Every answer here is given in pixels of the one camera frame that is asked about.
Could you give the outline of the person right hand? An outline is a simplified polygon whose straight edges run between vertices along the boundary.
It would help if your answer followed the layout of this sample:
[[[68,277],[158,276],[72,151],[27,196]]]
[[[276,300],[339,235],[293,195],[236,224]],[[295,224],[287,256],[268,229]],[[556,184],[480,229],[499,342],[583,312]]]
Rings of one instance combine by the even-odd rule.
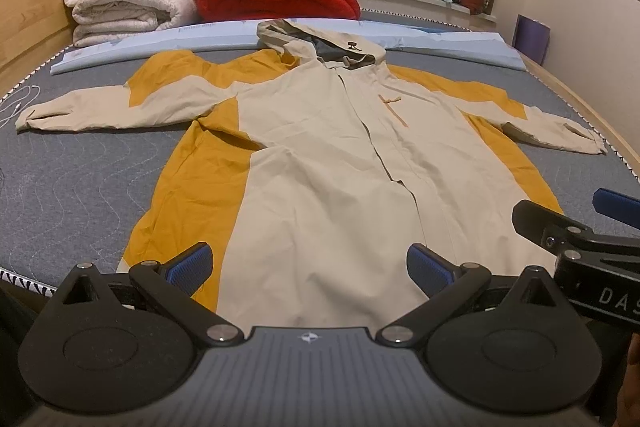
[[[617,397],[615,427],[640,427],[640,336],[634,334],[626,372]]]

